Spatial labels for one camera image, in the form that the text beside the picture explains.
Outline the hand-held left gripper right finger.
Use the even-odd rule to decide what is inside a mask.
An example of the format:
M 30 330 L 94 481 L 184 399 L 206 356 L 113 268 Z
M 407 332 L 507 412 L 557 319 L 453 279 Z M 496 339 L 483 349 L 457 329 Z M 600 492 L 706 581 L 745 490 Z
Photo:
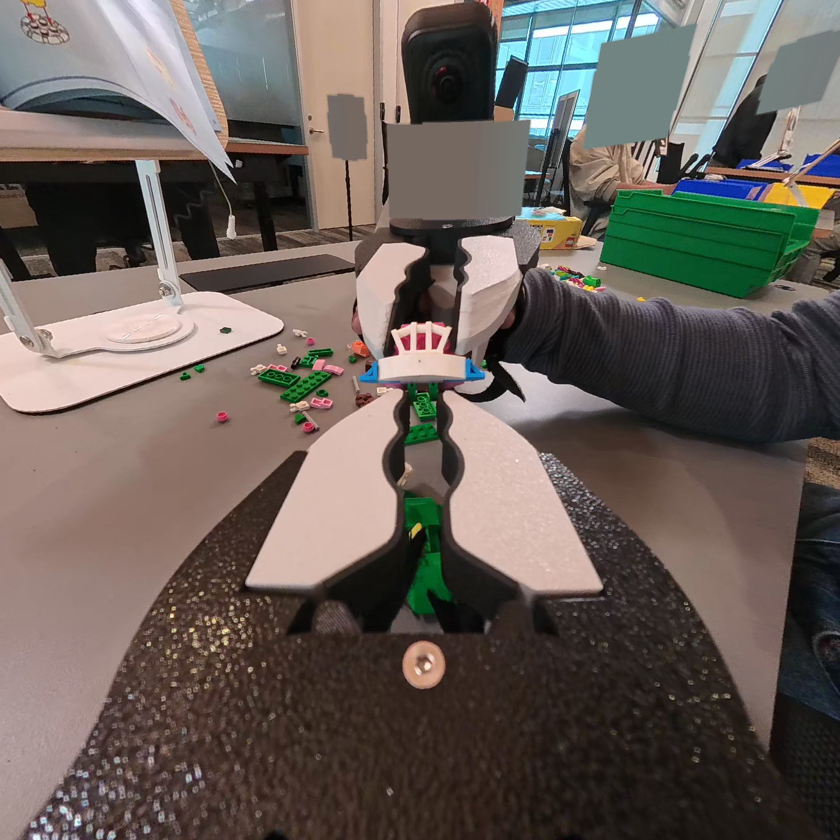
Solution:
M 601 594 L 537 450 L 456 392 L 439 397 L 437 420 L 449 484 L 442 571 L 456 601 L 491 620 L 507 602 Z

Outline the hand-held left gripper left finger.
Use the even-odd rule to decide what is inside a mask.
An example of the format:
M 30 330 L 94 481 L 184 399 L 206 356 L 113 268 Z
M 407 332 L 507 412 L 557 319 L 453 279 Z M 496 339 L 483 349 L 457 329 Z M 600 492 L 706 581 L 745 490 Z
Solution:
M 366 632 L 391 627 L 422 542 L 408 536 L 397 486 L 409 408 L 408 394 L 387 392 L 311 444 L 247 588 L 343 602 Z

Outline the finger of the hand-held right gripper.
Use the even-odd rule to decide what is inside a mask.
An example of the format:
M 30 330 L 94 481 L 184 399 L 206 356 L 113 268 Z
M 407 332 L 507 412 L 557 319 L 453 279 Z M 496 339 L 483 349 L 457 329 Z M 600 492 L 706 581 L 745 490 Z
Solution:
M 394 352 L 392 331 L 409 323 L 430 288 L 428 249 L 419 245 L 381 245 L 356 280 L 363 342 L 380 360 Z
M 456 353 L 485 349 L 512 310 L 522 283 L 515 241 L 508 236 L 464 237 L 456 253 Z

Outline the white and magenta lego assembly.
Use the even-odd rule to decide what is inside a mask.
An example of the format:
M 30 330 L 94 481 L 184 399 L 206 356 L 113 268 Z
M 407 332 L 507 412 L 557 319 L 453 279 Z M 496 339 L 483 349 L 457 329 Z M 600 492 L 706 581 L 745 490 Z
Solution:
M 394 354 L 377 360 L 360 383 L 479 382 L 485 372 L 463 355 L 447 352 L 452 328 L 431 321 L 411 322 L 391 331 Z

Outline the person's right forearm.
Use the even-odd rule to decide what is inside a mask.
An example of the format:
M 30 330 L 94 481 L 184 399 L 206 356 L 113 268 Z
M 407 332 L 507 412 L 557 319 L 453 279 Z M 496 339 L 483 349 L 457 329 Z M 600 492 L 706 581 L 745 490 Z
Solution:
M 503 361 L 657 422 L 752 443 L 839 439 L 839 294 L 766 316 L 524 277 Z

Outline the pile of colourful lego bricks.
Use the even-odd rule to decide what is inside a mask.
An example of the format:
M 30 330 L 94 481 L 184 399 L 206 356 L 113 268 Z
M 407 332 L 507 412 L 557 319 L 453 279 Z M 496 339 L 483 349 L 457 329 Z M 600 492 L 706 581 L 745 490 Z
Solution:
M 586 291 L 604 290 L 604 286 L 602 285 L 600 278 L 591 275 L 584 275 L 580 271 L 574 270 L 570 267 L 557 266 L 556 268 L 552 268 L 551 266 L 543 265 L 541 268 L 545 268 L 558 280 L 568 282 L 576 287 L 585 289 Z

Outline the green lego base model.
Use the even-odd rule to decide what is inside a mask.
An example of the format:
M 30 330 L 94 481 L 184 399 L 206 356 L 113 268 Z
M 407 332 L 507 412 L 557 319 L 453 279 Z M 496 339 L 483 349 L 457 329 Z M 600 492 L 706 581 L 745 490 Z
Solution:
M 431 497 L 418 497 L 407 492 L 404 500 L 406 528 L 411 537 L 423 532 L 425 544 L 418 561 L 414 580 L 406 595 L 407 606 L 415 616 L 434 614 L 428 592 L 442 602 L 453 602 L 442 572 L 440 552 L 440 527 L 443 509 Z

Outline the scattered small lego pieces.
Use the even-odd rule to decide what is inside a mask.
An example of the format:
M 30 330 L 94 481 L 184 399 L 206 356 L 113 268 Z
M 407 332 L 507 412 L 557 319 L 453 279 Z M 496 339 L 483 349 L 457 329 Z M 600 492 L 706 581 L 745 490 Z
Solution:
M 305 398 L 307 415 L 324 432 L 357 408 L 351 375 L 364 373 L 365 359 L 351 362 L 348 344 L 355 340 L 347 329 L 330 334 L 310 329 L 303 338 L 286 327 L 281 335 L 200 363 L 200 371 L 193 367 L 168 376 L 165 401 L 171 414 L 194 433 L 202 429 L 242 438 L 289 438 L 296 443 L 311 436 L 304 429 L 306 421 L 297 423 L 291 403 L 280 399 L 285 388 L 260 381 L 251 369 L 261 364 L 279 366 L 303 379 L 312 369 L 294 364 L 294 359 L 310 350 L 331 349 L 324 362 L 343 368 L 343 373 L 331 374 Z M 216 422 L 219 412 L 229 415 L 227 423 Z

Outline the black table mat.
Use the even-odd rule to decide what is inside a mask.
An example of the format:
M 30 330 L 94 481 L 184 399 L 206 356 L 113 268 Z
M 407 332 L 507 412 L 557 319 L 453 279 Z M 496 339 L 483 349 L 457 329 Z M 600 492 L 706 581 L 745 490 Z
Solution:
M 197 291 L 238 293 L 312 277 L 354 272 L 354 263 L 334 255 L 313 255 L 191 272 L 183 280 Z

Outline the stacked green plastic bins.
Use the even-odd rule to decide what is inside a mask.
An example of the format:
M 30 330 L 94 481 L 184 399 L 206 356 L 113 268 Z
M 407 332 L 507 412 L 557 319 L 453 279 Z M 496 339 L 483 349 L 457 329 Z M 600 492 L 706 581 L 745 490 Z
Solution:
M 745 298 L 785 275 L 810 244 L 819 213 L 728 197 L 621 191 L 601 261 Z

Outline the white book stand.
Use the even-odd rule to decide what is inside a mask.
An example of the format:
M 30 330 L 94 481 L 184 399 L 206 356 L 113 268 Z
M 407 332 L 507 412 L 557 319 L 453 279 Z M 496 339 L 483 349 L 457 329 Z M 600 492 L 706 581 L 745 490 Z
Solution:
M 278 335 L 283 321 L 217 292 L 183 293 L 160 182 L 160 161 L 202 157 L 170 125 L 1 113 L 3 162 L 135 161 L 159 261 L 159 297 L 126 308 L 33 324 L 1 264 L 8 333 L 1 341 L 1 396 L 19 413 L 90 402 L 156 376 Z M 219 329 L 228 326 L 230 334 Z

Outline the blue plastic bin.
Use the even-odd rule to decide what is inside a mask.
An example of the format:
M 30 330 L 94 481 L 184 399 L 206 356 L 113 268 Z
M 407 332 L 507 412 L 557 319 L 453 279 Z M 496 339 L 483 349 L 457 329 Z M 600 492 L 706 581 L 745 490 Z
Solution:
M 714 197 L 726 197 L 744 201 L 759 201 L 761 193 L 768 186 L 766 182 L 745 181 L 722 178 L 714 181 L 709 178 L 684 178 L 674 190 L 678 193 L 698 194 Z

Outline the yellow plastic bin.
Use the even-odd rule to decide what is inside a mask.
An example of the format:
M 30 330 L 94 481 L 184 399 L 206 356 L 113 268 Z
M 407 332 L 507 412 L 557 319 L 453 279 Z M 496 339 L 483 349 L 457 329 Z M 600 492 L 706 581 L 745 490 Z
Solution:
M 768 204 L 812 207 L 822 210 L 834 193 L 834 189 L 819 185 L 801 185 L 798 182 L 785 185 L 782 182 L 774 182 L 763 191 L 759 200 Z

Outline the person's blue jeans leg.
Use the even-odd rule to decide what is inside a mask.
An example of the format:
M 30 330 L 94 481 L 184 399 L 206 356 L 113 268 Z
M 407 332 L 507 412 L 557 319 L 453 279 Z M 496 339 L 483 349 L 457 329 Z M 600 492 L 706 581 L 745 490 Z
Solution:
M 809 481 L 794 542 L 779 690 L 839 720 L 839 492 Z

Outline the cardboard box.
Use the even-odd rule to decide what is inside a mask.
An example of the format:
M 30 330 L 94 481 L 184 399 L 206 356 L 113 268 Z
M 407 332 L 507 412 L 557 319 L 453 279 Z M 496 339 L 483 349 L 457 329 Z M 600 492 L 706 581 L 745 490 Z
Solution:
M 37 219 L 20 184 L 1 184 L 1 227 L 32 228 Z

